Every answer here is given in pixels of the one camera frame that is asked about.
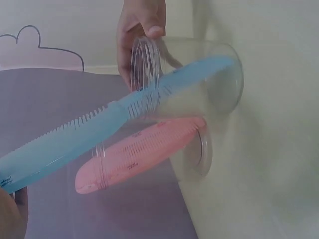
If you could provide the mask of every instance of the cartoon drawing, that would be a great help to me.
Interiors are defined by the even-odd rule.
[[[0,71],[17,68],[84,71],[84,62],[75,52],[41,46],[39,30],[29,25],[22,28],[17,36],[0,36]]]

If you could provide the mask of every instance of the white wall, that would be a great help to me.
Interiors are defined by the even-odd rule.
[[[212,130],[209,175],[180,182],[199,238],[318,238],[319,2],[195,2],[195,33],[207,20],[245,75],[240,105]]]

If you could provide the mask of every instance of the blue plastic comb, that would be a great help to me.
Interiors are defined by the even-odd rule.
[[[233,64],[234,60],[228,56],[213,56],[162,76],[159,81],[160,101]],[[154,91],[152,84],[154,82],[1,158],[0,187],[12,193],[30,185],[108,139],[127,121],[146,114],[148,108],[147,105],[142,107],[142,100],[145,94]]]

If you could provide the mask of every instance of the transparent plastic container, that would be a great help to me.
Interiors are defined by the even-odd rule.
[[[156,87],[164,74],[210,56],[228,56],[234,64],[161,101]],[[239,56],[233,47],[224,43],[189,38],[136,38],[131,59],[131,86],[144,88],[152,81],[155,81],[152,84],[154,95],[146,95],[143,99],[143,104],[150,106],[150,112],[142,120],[205,118],[206,127],[200,128],[197,137],[181,152],[183,156],[179,158],[183,162],[178,165],[182,164],[184,170],[195,171],[199,176],[207,175],[213,158],[210,128],[214,127],[214,120],[211,115],[222,116],[220,118],[229,115],[243,92],[244,77]]]

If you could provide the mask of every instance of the pink plastic comb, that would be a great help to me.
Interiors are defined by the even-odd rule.
[[[187,146],[205,126],[200,117],[178,118],[135,133],[86,162],[76,174],[75,189],[91,193],[144,172]]]

